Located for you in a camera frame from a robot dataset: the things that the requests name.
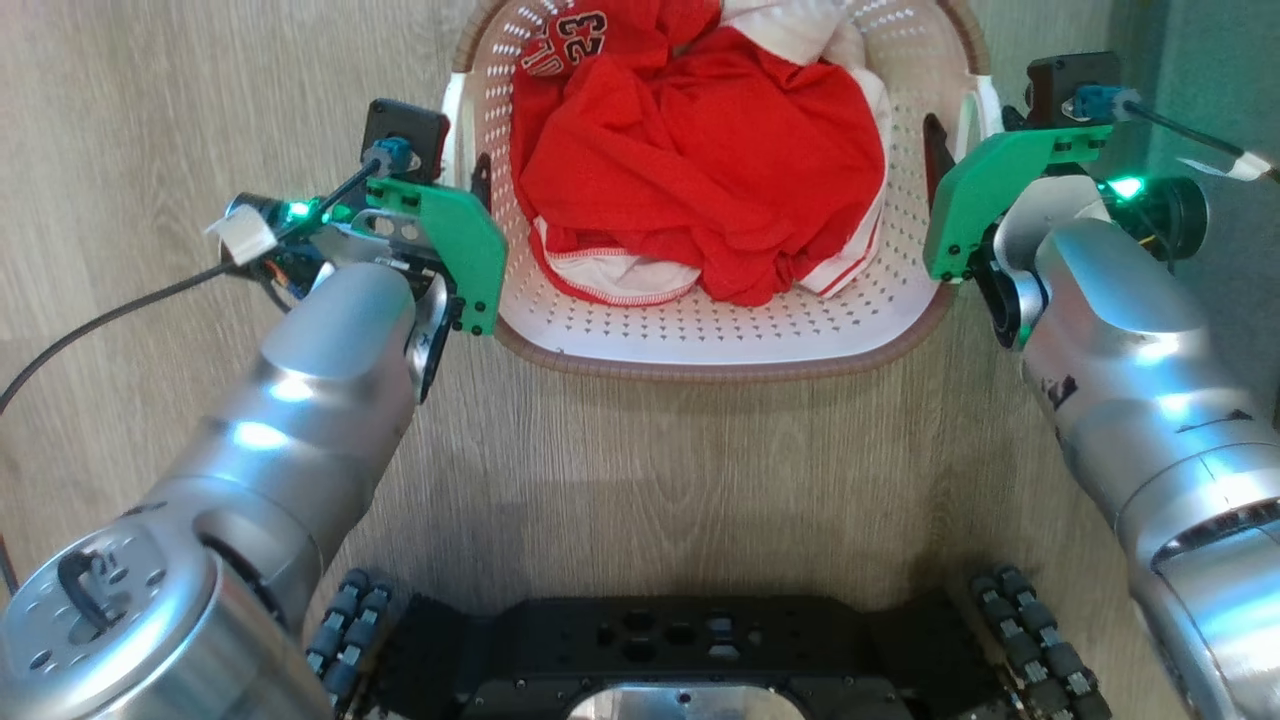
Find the wooden floor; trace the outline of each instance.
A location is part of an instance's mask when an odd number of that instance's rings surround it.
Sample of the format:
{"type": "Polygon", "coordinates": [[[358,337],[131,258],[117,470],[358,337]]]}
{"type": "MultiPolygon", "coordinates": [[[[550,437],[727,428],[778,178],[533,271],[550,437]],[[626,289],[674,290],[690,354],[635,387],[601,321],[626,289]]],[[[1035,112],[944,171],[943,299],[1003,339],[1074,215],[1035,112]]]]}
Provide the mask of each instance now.
{"type": "MultiPolygon", "coordinates": [[[[1102,0],[974,6],[1014,96],[1028,60],[1102,49],[1112,19],[1102,0]]],[[[209,266],[201,229],[238,191],[333,187],[371,97],[438,101],[468,10],[0,4],[0,375],[209,266]]],[[[0,420],[0,530],[18,570],[129,506],[276,318],[255,288],[219,281],[51,363],[0,420]]],[[[1120,552],[983,318],[969,293],[890,368],[732,389],[564,377],[458,340],[338,566],[389,568],[472,611],[669,592],[873,609],[1009,560],[1117,717],[1176,717],[1120,552]]]]}

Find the green led light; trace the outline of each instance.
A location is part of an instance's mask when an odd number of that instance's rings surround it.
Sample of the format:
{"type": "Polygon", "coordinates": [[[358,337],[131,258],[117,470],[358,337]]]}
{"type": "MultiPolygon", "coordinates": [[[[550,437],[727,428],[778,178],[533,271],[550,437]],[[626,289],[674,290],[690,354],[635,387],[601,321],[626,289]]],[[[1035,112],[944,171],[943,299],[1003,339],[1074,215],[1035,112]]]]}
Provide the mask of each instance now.
{"type": "Polygon", "coordinates": [[[1142,188],[1146,187],[1146,182],[1142,178],[1119,178],[1114,181],[1107,181],[1111,190],[1120,196],[1121,200],[1132,200],[1142,188]]]}
{"type": "Polygon", "coordinates": [[[298,218],[306,218],[311,215],[310,202],[291,202],[289,204],[289,219],[297,220],[298,218]]]}

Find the cable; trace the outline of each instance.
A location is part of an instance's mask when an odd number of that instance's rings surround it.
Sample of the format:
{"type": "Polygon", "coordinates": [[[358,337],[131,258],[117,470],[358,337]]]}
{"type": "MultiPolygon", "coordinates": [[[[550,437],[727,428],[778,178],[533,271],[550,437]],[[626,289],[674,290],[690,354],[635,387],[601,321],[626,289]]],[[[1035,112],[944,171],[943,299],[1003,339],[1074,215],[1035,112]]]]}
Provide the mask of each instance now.
{"type": "Polygon", "coordinates": [[[22,583],[18,582],[18,571],[13,569],[13,559],[9,557],[9,548],[4,544],[4,536],[0,536],[0,575],[4,575],[4,587],[9,591],[9,597],[18,594],[22,583]]]}
{"type": "Polygon", "coordinates": [[[289,304],[280,297],[279,291],[275,288],[275,283],[271,281],[271,277],[268,274],[266,268],[262,266],[261,263],[253,263],[250,268],[250,273],[253,275],[253,279],[257,281],[257,284],[261,286],[262,291],[266,292],[266,297],[271,301],[271,305],[275,305],[280,313],[288,315],[293,310],[293,307],[289,307],[289,304]]]}
{"type": "Polygon", "coordinates": [[[200,273],[198,275],[187,278],[164,290],[140,297],[133,302],[127,302],[124,305],[120,305],[115,310],[111,310],[110,313],[104,313],[102,315],[99,315],[97,318],[93,318],[92,320],[76,328],[74,331],[67,333],[65,336],[63,336],[61,340],[50,345],[47,350],[45,350],[44,352],[40,354],[38,357],[32,360],[29,365],[23,368],[23,370],[18,373],[18,377],[14,378],[12,383],[9,383],[9,387],[5,388],[3,395],[0,395],[0,415],[4,415],[4,411],[9,407],[9,404],[13,402],[14,396],[18,395],[18,391],[22,389],[22,386],[27,384],[27,380],[29,380],[31,377],[35,375],[36,372],[45,365],[45,363],[52,360],[55,355],[65,350],[67,346],[69,346],[70,343],[76,342],[77,340],[87,336],[88,333],[96,331],[97,328],[101,328],[102,325],[113,320],[118,320],[128,315],[129,313],[133,313],[134,310],[141,310],[147,305],[154,305],[156,302],[160,302],[161,300],[168,300],[178,295],[179,292],[191,290],[198,284],[204,284],[216,277],[225,275],[233,269],[236,269],[236,263],[230,261],[223,263],[221,265],[210,268],[204,273],[200,273]]]}
{"type": "MultiPolygon", "coordinates": [[[[347,182],[342,183],[338,187],[338,190],[333,191],[333,193],[321,200],[320,205],[316,206],[316,210],[311,214],[311,217],[314,218],[323,217],[330,209],[333,209],[333,206],[337,205],[343,197],[346,197],[347,193],[356,190],[356,187],[360,183],[372,177],[379,170],[379,168],[381,168],[381,160],[379,159],[372,159],[365,163],[364,167],[361,167],[360,170],[356,172],[356,174],[351,176],[351,178],[348,178],[347,182]]],[[[307,223],[303,222],[287,229],[278,238],[279,242],[283,245],[285,240],[292,238],[292,236],[297,233],[300,229],[302,229],[306,224],[307,223]]],[[[156,292],[152,292],[151,295],[146,295],[132,302],[120,305],[115,310],[104,313],[102,315],[99,315],[97,318],[93,318],[92,320],[76,328],[74,331],[67,333],[58,342],[50,345],[44,352],[41,352],[35,360],[32,360],[29,365],[23,368],[22,372],[18,373],[18,377],[14,378],[14,380],[9,383],[9,387],[5,388],[4,393],[0,393],[0,415],[4,415],[4,411],[9,409],[9,405],[13,402],[13,398],[18,395],[18,391],[20,391],[22,387],[26,386],[27,382],[41,368],[44,368],[46,363],[52,360],[54,356],[61,352],[63,350],[67,350],[67,347],[70,346],[77,340],[90,334],[91,332],[96,331],[97,328],[101,328],[102,325],[106,325],[114,320],[118,320],[128,315],[129,313],[133,313],[134,310],[141,310],[148,305],[160,302],[161,300],[168,300],[183,291],[204,284],[214,278],[225,275],[227,273],[234,269],[236,269],[236,263],[233,261],[223,263],[220,265],[205,270],[204,273],[200,273],[198,275],[187,278],[164,290],[159,290],[156,292]]],[[[282,311],[288,313],[289,310],[292,310],[292,307],[289,307],[289,305],[285,304],[284,300],[275,291],[275,286],[271,283],[271,279],[265,274],[262,274],[264,270],[265,269],[260,264],[255,263],[253,266],[251,268],[251,274],[253,275],[253,279],[256,279],[259,284],[262,286],[262,288],[266,291],[268,296],[271,299],[271,302],[282,311]]],[[[60,582],[63,582],[63,562],[67,562],[68,557],[76,557],[76,555],[74,553],[68,555],[67,557],[63,559],[63,561],[59,562],[58,573],[60,582]]],[[[14,571],[13,559],[9,556],[9,548],[5,547],[4,544],[4,536],[0,536],[0,574],[4,575],[4,584],[5,588],[9,591],[9,596],[13,597],[19,588],[18,574],[17,571],[14,571]]],[[[63,582],[63,589],[68,591],[68,597],[70,597],[73,592],[72,589],[69,589],[72,585],[74,585],[74,588],[79,588],[81,593],[84,593],[84,588],[79,585],[78,577],[79,575],[76,575],[77,582],[74,583],[68,584],[68,582],[63,582]]],[[[78,609],[81,610],[82,615],[90,618],[90,611],[86,611],[86,609],[82,607],[78,609]]],[[[92,609],[96,610],[102,619],[106,618],[105,612],[102,612],[102,610],[97,607],[96,603],[93,605],[92,609]]],[[[106,626],[108,625],[97,626],[97,629],[105,630],[106,626]]]]}
{"type": "Polygon", "coordinates": [[[1176,270],[1176,265],[1175,265],[1176,260],[1174,260],[1174,246],[1172,246],[1172,243],[1170,243],[1165,238],[1165,236],[1161,234],[1160,231],[1156,229],[1156,223],[1151,222],[1151,217],[1147,215],[1147,211],[1142,209],[1140,204],[1134,204],[1133,209],[1138,214],[1138,219],[1142,220],[1142,224],[1147,225],[1147,231],[1151,232],[1151,237],[1148,237],[1147,240],[1143,240],[1142,242],[1139,242],[1139,245],[1142,245],[1143,247],[1146,247],[1149,241],[1153,241],[1157,245],[1160,245],[1160,249],[1165,251],[1165,269],[1169,270],[1170,275],[1176,275],[1178,274],[1178,273],[1175,273],[1175,270],[1176,270]]]}
{"type": "MultiPolygon", "coordinates": [[[[293,236],[296,236],[300,231],[308,227],[311,224],[310,222],[311,218],[323,218],[324,214],[332,210],[334,205],[340,202],[343,197],[351,193],[351,191],[356,190],[356,187],[358,187],[360,183],[367,181],[370,177],[378,173],[379,168],[381,168],[381,164],[383,161],[376,158],[365,163],[365,165],[361,167],[360,170],[356,172],[356,174],[347,178],[347,182],[342,183],[338,187],[338,190],[333,191],[324,200],[321,200],[320,204],[316,205],[315,210],[311,211],[311,214],[306,220],[302,220],[301,223],[280,233],[279,237],[280,246],[284,246],[285,242],[293,240],[293,236]]],[[[266,297],[271,301],[271,305],[275,305],[275,307],[280,313],[288,315],[293,310],[293,307],[291,307],[289,304],[285,302],[283,297],[280,297],[280,293],[276,290],[276,283],[271,281],[271,277],[268,274],[266,268],[261,263],[255,263],[251,270],[253,274],[253,279],[256,279],[257,284],[260,284],[262,287],[262,291],[266,292],[266,297]]]]}
{"type": "Polygon", "coordinates": [[[1228,142],[1228,141],[1225,141],[1225,140],[1222,140],[1220,137],[1213,137],[1212,135],[1208,135],[1206,132],[1201,132],[1198,129],[1192,129],[1192,128],[1189,128],[1189,127],[1179,123],[1178,120],[1166,118],[1165,115],[1161,115],[1160,113],[1152,110],[1151,108],[1147,108],[1146,105],[1139,105],[1138,102],[1134,102],[1133,100],[1125,101],[1124,109],[1128,110],[1128,111],[1130,111],[1130,113],[1133,113],[1134,115],[1138,115],[1139,118],[1142,118],[1142,119],[1144,119],[1147,122],[1155,123],[1155,124],[1157,124],[1157,126],[1160,126],[1162,128],[1166,128],[1166,129],[1171,129],[1171,131],[1176,132],[1178,135],[1185,137],[1187,140],[1192,140],[1194,142],[1199,142],[1201,145],[1203,145],[1206,147],[1212,147],[1213,150],[1219,150],[1221,152],[1226,152],[1228,155],[1231,155],[1233,158],[1239,158],[1239,156],[1244,155],[1244,149],[1240,147],[1240,146],[1238,146],[1238,145],[1233,145],[1233,143],[1230,143],[1230,142],[1228,142]]]}
{"type": "Polygon", "coordinates": [[[88,594],[88,591],[79,582],[86,573],[92,571],[92,556],[83,551],[68,552],[58,561],[58,584],[67,593],[67,600],[70,601],[72,607],[79,611],[93,625],[95,630],[105,633],[111,629],[111,619],[106,615],[106,610],[88,594]]]}
{"type": "Polygon", "coordinates": [[[348,178],[347,182],[342,183],[338,187],[338,190],[333,191],[333,193],[329,195],[329,197],[321,200],[320,205],[316,206],[315,211],[311,213],[311,217],[314,218],[324,217],[324,214],[332,210],[333,206],[338,204],[338,201],[340,201],[343,197],[347,196],[348,192],[356,190],[356,187],[358,187],[360,183],[371,178],[374,173],[376,173],[378,169],[381,167],[383,161],[376,158],[365,163],[365,165],[360,168],[360,170],[357,170],[356,174],[351,176],[351,178],[348,178]]]}

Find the white plastic basket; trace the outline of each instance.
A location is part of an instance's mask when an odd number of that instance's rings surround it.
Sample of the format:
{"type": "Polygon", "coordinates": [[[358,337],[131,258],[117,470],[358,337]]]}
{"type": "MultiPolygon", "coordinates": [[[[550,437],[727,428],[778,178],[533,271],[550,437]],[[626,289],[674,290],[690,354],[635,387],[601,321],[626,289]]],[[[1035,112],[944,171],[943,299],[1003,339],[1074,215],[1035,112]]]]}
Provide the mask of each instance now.
{"type": "Polygon", "coordinates": [[[919,343],[954,297],[923,266],[928,229],[923,122],[934,114],[964,155],[970,136],[998,131],[988,54],[966,0],[852,0],[869,68],[893,104],[882,246],[833,300],[804,290],[746,309],[695,291],[657,307],[593,305],[558,292],[529,250],[512,192],[511,77],[524,44],[575,0],[481,0],[454,59],[444,100],[453,120],[445,181],[470,186],[476,158],[493,163],[493,215],[511,245],[499,340],[550,368],[657,379],[782,379],[867,370],[919,343]]]}

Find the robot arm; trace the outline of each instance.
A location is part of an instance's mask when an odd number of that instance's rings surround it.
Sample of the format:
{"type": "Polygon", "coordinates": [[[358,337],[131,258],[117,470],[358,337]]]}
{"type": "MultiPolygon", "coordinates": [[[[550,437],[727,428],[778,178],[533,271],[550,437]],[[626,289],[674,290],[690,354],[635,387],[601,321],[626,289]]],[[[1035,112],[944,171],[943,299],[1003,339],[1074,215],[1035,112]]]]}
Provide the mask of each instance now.
{"type": "MultiPolygon", "coordinates": [[[[1038,182],[1064,181],[1092,186],[1038,182]]],[[[1021,237],[996,236],[993,270],[1021,299],[996,302],[997,325],[1025,338],[1024,379],[1124,548],[1172,682],[1206,720],[1280,716],[1280,436],[1124,231],[1084,218],[1021,237]]]]}
{"type": "Polygon", "coordinates": [[[332,716],[297,638],[408,428],[438,301],[357,264],[291,313],[142,503],[13,598],[0,716],[332,716]]]}

